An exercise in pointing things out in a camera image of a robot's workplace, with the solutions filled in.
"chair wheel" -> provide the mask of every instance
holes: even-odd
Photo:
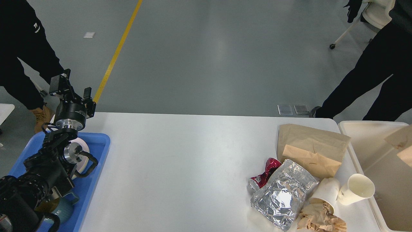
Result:
[[[44,91],[44,90],[42,90],[42,91],[40,91],[40,95],[41,95],[42,97],[45,97],[45,96],[47,96],[47,92]]]

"chair leg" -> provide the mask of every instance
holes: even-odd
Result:
[[[356,21],[354,21],[353,24],[333,44],[329,45],[329,48],[334,49],[335,46],[343,39],[343,37],[345,37],[346,34],[349,33],[356,26],[356,24],[359,23],[360,20],[360,17],[357,18]]]
[[[40,93],[40,95],[41,95],[42,97],[44,97],[44,96],[47,95],[47,92],[44,91],[36,82],[34,82],[34,81],[32,81],[32,82],[33,82],[34,86],[35,86],[36,89],[39,91],[39,93]]]

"red can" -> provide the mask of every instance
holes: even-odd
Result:
[[[280,163],[277,159],[269,158],[266,161],[265,172],[261,175],[251,177],[249,179],[249,187],[255,191],[258,191],[267,183],[273,172],[275,172],[275,170],[281,165],[282,163]]]

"white paper cup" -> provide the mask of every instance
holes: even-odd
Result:
[[[339,187],[340,183],[337,179],[325,178],[320,182],[315,192],[313,192],[313,195],[309,199],[309,202],[313,204],[326,201],[331,205],[332,211],[334,211]]]
[[[369,178],[362,174],[353,174],[339,190],[337,198],[342,205],[347,206],[370,198],[374,193],[375,185]]]

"white table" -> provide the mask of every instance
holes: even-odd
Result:
[[[339,133],[321,118],[96,113],[83,132],[111,146],[81,231],[280,231],[250,207],[246,186],[276,157],[285,123]],[[354,173],[347,153],[335,177]],[[338,203],[335,215],[348,232],[379,231],[368,201]]]
[[[0,125],[6,120],[10,113],[14,110],[13,104],[0,103]]]

